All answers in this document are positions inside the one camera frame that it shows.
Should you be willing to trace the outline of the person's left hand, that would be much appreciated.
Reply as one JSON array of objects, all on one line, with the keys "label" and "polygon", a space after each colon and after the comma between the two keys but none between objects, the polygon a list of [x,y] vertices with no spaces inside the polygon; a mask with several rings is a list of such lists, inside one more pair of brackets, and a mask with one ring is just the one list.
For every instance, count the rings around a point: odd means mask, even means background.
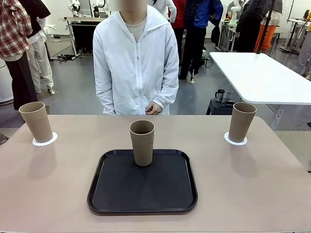
[{"label": "person's left hand", "polygon": [[145,114],[146,115],[158,115],[160,113],[162,113],[163,109],[162,107],[155,103],[155,102],[151,102],[145,109]]}]

